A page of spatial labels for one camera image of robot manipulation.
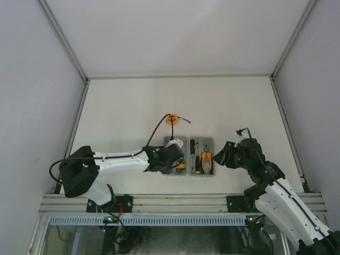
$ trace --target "wire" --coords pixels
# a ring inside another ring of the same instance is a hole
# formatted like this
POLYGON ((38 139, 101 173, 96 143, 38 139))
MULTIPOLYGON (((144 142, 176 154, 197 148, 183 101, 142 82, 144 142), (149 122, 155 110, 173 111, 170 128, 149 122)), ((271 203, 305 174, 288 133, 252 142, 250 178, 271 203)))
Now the wire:
POLYGON ((149 141, 147 142, 147 145, 146 146, 149 146, 152 138, 154 137, 154 134, 156 133, 158 127, 160 126, 160 124, 162 123, 162 121, 166 118, 166 116, 170 116, 171 118, 171 138, 170 140, 173 140, 174 139, 174 122, 173 122, 173 119, 172 119, 172 115, 170 113, 166 114, 163 118, 161 118, 160 122, 157 124, 156 128, 154 129, 154 131, 152 132, 152 135, 150 136, 150 139, 149 141))
POLYGON ((125 233, 126 242, 129 243, 129 241, 128 241, 128 232, 126 231, 126 228, 125 228, 123 222, 121 221, 121 219, 119 219, 119 217, 117 217, 117 216, 114 215, 113 213, 109 212, 108 210, 104 209, 103 207, 101 207, 101 206, 99 206, 99 205, 97 205, 97 204, 95 204, 95 205, 96 205, 99 209, 101 209, 102 211, 104 211, 104 212, 110 214, 110 216, 114 217, 114 218, 122 225, 122 230, 123 230, 124 233, 125 233))
POLYGON ((183 163, 183 160, 184 160, 184 156, 182 157, 182 159, 178 160, 178 164, 176 164, 176 165, 170 167, 170 169, 176 168, 176 167, 180 166, 180 165, 183 163))
MULTIPOLYGON (((242 129, 241 131, 243 131, 243 130, 247 130, 247 131, 248 131, 248 135, 249 135, 250 141, 251 141, 251 143, 252 143, 252 145, 253 145, 253 148, 255 149, 255 143, 254 143, 253 138, 252 138, 252 136, 251 136, 251 134, 250 134, 249 128, 246 127, 245 129, 242 129)), ((263 167, 264 167, 265 169, 267 169, 267 166, 266 166, 265 163, 263 162, 261 156, 259 155, 259 153, 257 152, 256 149, 255 149, 255 152, 256 152, 257 156, 259 157, 259 159, 260 159, 260 161, 261 161, 263 167)), ((272 176, 272 174, 270 173, 270 171, 267 171, 267 173, 268 173, 269 176, 274 180, 274 182, 275 182, 277 185, 279 185, 279 186, 280 186, 280 187, 288 194, 289 198, 291 198, 291 199, 296 203, 296 205, 300 208, 300 210, 303 212, 303 214, 306 216, 306 218, 309 220, 309 222, 313 225, 313 227, 316 228, 317 225, 316 225, 316 224, 314 223, 314 221, 309 217, 309 215, 307 214, 307 212, 302 208, 302 206, 300 205, 300 203, 299 203, 294 197, 291 197, 292 194, 291 194, 291 193, 290 193, 290 192, 289 192, 289 191, 288 191, 281 183, 279 183, 279 182, 272 176)), ((338 254, 338 252, 336 251, 335 247, 333 246, 333 244, 331 243, 331 241, 329 240, 329 238, 328 238, 328 237, 327 237, 320 229, 318 229, 318 230, 316 230, 316 231, 319 232, 319 233, 325 238, 325 240, 330 244, 330 246, 331 246, 331 248, 334 250, 334 252, 335 252, 336 254, 338 254)))
POLYGON ((73 237, 73 239, 69 239, 69 240, 63 239, 62 236, 60 235, 59 226, 56 226, 56 228, 57 228, 57 231, 58 231, 59 239, 60 239, 61 241, 63 241, 63 242, 73 242, 74 237, 73 237))
MULTIPOLYGON (((158 125, 156 126, 155 130, 153 131, 148 143, 146 146, 148 146, 150 144, 150 141, 152 140, 155 132, 157 131, 158 127, 160 126, 160 124, 162 123, 162 121, 166 118, 166 116, 170 116, 171 118, 171 138, 170 140, 173 140, 174 139, 174 123, 173 123, 173 118, 172 118, 172 115, 170 113, 166 114, 161 120, 160 122, 158 123, 158 125)), ((137 156, 139 154, 141 154, 143 152, 143 150, 140 150, 138 153, 134 154, 134 156, 137 156)), ((129 155, 121 155, 121 156, 111 156, 111 157, 105 157, 105 159, 113 159, 113 158, 130 158, 132 155, 129 154, 129 155)), ((103 157, 79 157, 79 158, 63 158, 63 159, 60 159, 60 160, 57 160, 56 162, 54 162, 53 164, 51 164, 51 166, 49 167, 49 175, 51 176, 51 178, 56 181, 57 183, 59 183, 60 185, 63 185, 63 183, 57 179, 56 177, 54 177, 53 173, 52 173, 52 169, 53 167, 58 164, 58 163, 61 163, 61 162, 64 162, 64 161, 67 161, 67 160, 80 160, 80 159, 85 159, 85 160, 91 160, 91 159, 104 159, 103 157)))
POLYGON ((121 215, 123 214, 123 206, 122 206, 121 203, 117 203, 116 205, 119 206, 119 207, 121 208, 121 211, 120 211, 119 216, 118 216, 118 218, 120 218, 121 215))
POLYGON ((182 118, 182 117, 178 117, 178 118, 181 118, 181 119, 183 119, 183 120, 185 120, 185 121, 187 121, 188 123, 190 123, 191 124, 191 121, 188 121, 187 119, 185 119, 185 118, 182 118))
MULTIPOLYGON (((136 154, 134 154, 134 156, 137 156, 139 154, 141 154, 143 152, 143 150, 137 152, 136 154)), ((49 175, 51 176, 51 178, 53 180, 55 180, 57 183, 59 183, 60 185, 63 185, 63 183, 58 180, 56 177, 54 177, 53 173, 52 173, 52 169, 53 167, 58 164, 58 163, 61 163, 61 162, 64 162, 64 161, 67 161, 67 160, 79 160, 79 159, 82 159, 82 160, 95 160, 95 159, 112 159, 112 158, 130 158, 132 155, 129 154, 129 155, 122 155, 122 156, 111 156, 111 157, 79 157, 79 158, 63 158, 63 159, 60 159, 60 160, 57 160, 56 162, 54 162, 50 167, 49 167, 49 175)))
POLYGON ((250 251, 251 254, 252 254, 252 251, 251 251, 250 242, 249 242, 249 239, 250 239, 250 232, 252 231, 253 227, 254 227, 256 224, 258 224, 258 220, 261 219, 261 218, 262 218, 261 220, 263 220, 265 217, 266 217, 266 215, 261 215, 261 216, 257 217, 257 218, 254 220, 253 225, 252 225, 252 226, 250 227, 250 229, 249 229, 248 236, 246 237, 246 245, 247 245, 247 247, 249 248, 249 251, 250 251))
POLYGON ((270 238, 269 234, 268 234, 264 229, 262 229, 262 232, 263 232, 263 233, 265 234, 265 236, 268 238, 269 245, 270 245, 270 254, 271 254, 271 255, 274 255, 274 245, 273 245, 272 239, 270 238))
POLYGON ((62 185, 63 183, 58 180, 56 177, 54 177, 54 175, 52 174, 52 168, 58 164, 58 163, 61 163, 61 162, 64 162, 64 161, 67 161, 67 160, 78 160, 78 159, 103 159, 102 157, 98 157, 98 158, 94 158, 94 157, 84 157, 84 158, 63 158, 63 159, 60 159, 60 160, 57 160, 56 162, 54 162, 50 167, 49 167, 49 175, 52 177, 53 180, 55 180, 57 183, 59 183, 60 185, 62 185))

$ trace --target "red wire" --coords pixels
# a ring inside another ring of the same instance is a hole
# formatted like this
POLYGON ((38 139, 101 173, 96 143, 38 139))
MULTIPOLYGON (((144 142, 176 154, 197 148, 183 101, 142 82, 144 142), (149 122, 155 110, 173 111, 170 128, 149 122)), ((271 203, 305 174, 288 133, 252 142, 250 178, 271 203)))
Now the red wire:
POLYGON ((120 218, 121 215, 123 214, 123 206, 122 206, 121 203, 117 203, 116 205, 120 206, 120 208, 121 208, 121 211, 120 211, 119 216, 118 216, 118 218, 120 218))

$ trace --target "white backdrop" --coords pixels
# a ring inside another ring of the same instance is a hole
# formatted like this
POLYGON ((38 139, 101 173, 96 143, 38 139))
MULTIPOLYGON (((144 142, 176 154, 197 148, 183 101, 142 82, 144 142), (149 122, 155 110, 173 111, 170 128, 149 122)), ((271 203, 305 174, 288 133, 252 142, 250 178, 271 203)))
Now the white backdrop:
POLYGON ((48 0, 88 77, 272 73, 309 0, 48 0))
MULTIPOLYGON (((237 140, 237 129, 249 127, 267 159, 303 192, 268 77, 92 80, 73 151, 84 145, 98 152, 140 149, 166 113, 192 122, 179 121, 175 135, 213 137, 215 152, 237 140)), ((170 134, 164 122, 151 145, 162 145, 170 134)), ((242 193, 253 185, 245 170, 221 166, 214 177, 119 173, 103 180, 115 193, 130 194, 242 193)))

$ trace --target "yellow tape measure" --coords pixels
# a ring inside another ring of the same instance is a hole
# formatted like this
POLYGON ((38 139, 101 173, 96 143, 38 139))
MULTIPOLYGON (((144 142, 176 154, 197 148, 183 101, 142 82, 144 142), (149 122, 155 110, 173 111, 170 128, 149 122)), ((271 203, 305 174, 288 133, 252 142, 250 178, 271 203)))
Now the yellow tape measure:
MULTIPOLYGON (((171 117, 173 124, 176 125, 179 121, 179 117, 176 114, 171 114, 171 117)), ((169 115, 166 117, 166 123, 168 123, 169 125, 171 125, 171 117, 169 115)))

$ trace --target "screwdriver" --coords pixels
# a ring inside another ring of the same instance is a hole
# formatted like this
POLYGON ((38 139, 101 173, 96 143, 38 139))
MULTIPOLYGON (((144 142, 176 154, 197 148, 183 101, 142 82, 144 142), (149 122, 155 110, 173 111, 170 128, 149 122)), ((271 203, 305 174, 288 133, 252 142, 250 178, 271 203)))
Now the screwdriver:
POLYGON ((198 142, 196 143, 195 149, 197 150, 196 151, 195 172, 196 172, 196 174, 200 174, 201 173, 201 160, 200 160, 200 155, 198 153, 198 142))
POLYGON ((195 165, 195 140, 191 139, 190 140, 190 155, 191 155, 191 159, 192 159, 192 172, 193 172, 193 168, 195 165))

